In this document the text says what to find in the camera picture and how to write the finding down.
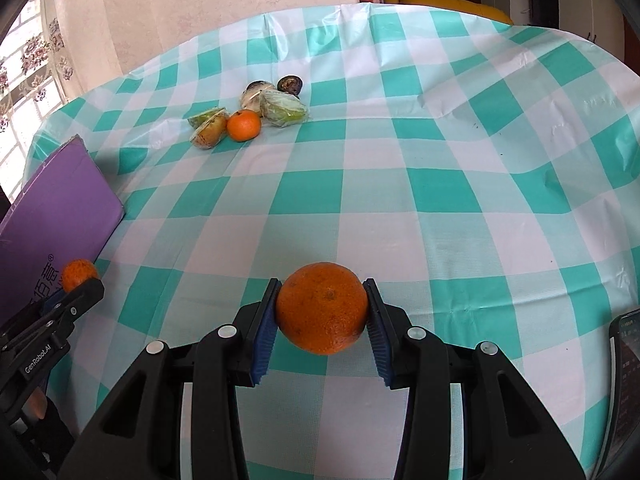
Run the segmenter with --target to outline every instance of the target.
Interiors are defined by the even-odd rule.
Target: purple box
[[[95,261],[123,216],[80,137],[51,153],[0,222],[0,326],[59,289],[70,261]]]

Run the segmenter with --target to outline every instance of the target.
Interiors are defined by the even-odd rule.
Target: tablecloth
[[[288,74],[308,122],[190,145],[185,118],[234,111],[247,83]],[[607,325],[638,302],[638,83],[557,30],[359,4],[214,30],[72,101],[42,125],[26,173],[78,134],[126,218],[52,398],[81,429],[147,342],[196,341],[269,278],[327,260],[375,278],[446,342],[498,343],[589,470]],[[406,392],[383,387],[366,334],[330,357],[278,334],[238,402],[253,480],[393,476]]]

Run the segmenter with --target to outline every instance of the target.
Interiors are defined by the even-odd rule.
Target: silver screw
[[[482,353],[487,355],[496,355],[498,353],[498,347],[495,345],[495,343],[492,343],[491,341],[481,342],[480,349]]]
[[[409,330],[406,331],[406,334],[411,339],[424,339],[425,337],[427,337],[427,331],[421,326],[412,326]]]
[[[218,329],[218,335],[224,339],[229,339],[238,333],[238,329],[233,325],[221,326]]]
[[[152,341],[146,346],[146,351],[151,354],[159,354],[164,349],[164,343],[162,341]]]

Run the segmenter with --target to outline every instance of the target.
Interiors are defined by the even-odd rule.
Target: yellow inflatable object
[[[428,7],[437,7],[439,9],[456,10],[457,12],[466,12],[467,14],[475,14],[483,18],[489,18],[494,22],[506,23],[513,25],[511,18],[500,9],[488,5],[475,4],[467,0],[385,0],[386,4],[406,4],[406,5],[424,5]]]

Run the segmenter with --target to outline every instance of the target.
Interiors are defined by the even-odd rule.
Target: tangerine
[[[282,285],[276,321],[294,345],[331,355],[355,343],[364,330],[367,293],[346,267],[319,262],[301,267]]]
[[[62,288],[71,292],[89,278],[100,278],[94,264],[89,260],[73,260],[62,269]]]
[[[235,142],[253,139],[261,127],[260,116],[253,110],[238,110],[226,121],[226,132]]]

